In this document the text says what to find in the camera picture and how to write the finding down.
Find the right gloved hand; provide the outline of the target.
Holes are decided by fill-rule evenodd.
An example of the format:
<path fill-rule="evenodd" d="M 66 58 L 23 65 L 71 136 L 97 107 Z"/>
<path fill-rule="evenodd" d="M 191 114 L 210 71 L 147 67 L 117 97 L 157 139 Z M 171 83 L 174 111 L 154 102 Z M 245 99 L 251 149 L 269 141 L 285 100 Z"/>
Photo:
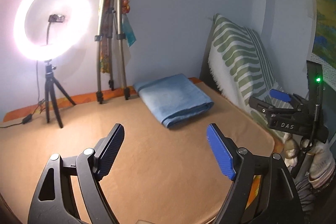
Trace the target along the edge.
<path fill-rule="evenodd" d="M 285 133 L 284 139 L 285 165 L 290 169 L 298 164 L 299 145 L 290 133 Z M 330 151 L 329 141 L 315 141 L 307 156 L 312 161 L 307 169 L 308 179 L 314 189 L 323 188 L 333 178 L 335 159 Z"/>

